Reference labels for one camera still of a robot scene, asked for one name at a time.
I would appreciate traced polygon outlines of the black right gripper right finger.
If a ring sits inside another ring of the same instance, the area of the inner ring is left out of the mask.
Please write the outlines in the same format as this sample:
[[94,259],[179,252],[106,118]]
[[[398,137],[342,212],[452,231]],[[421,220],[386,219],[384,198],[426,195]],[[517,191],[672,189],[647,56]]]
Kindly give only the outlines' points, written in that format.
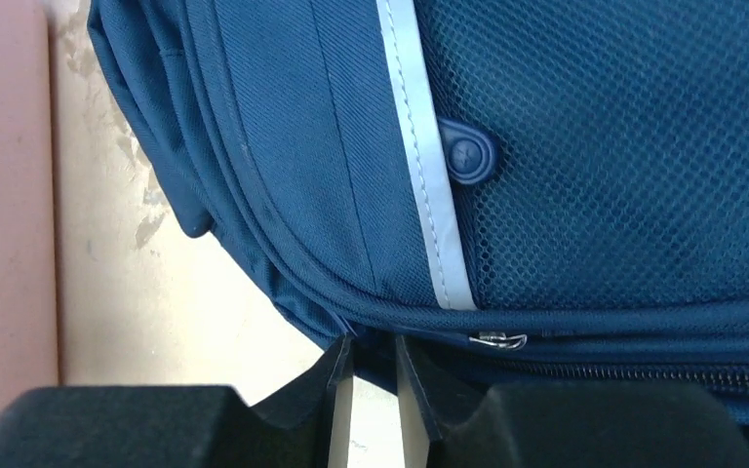
[[395,343],[410,467],[749,467],[749,443],[700,388],[518,382],[479,392]]

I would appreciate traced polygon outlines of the navy blue student backpack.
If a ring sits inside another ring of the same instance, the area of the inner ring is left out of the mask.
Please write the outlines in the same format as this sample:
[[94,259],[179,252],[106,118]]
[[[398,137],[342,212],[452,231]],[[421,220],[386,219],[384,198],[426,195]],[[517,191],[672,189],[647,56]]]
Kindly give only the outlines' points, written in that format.
[[393,388],[692,382],[749,438],[749,1],[95,1],[183,231]]

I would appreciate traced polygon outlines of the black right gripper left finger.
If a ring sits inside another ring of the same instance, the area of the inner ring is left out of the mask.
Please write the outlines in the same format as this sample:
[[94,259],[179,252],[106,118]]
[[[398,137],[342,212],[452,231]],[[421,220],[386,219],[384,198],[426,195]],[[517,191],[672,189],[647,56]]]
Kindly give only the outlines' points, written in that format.
[[0,467],[342,467],[353,342],[255,405],[230,386],[61,386],[0,413]]

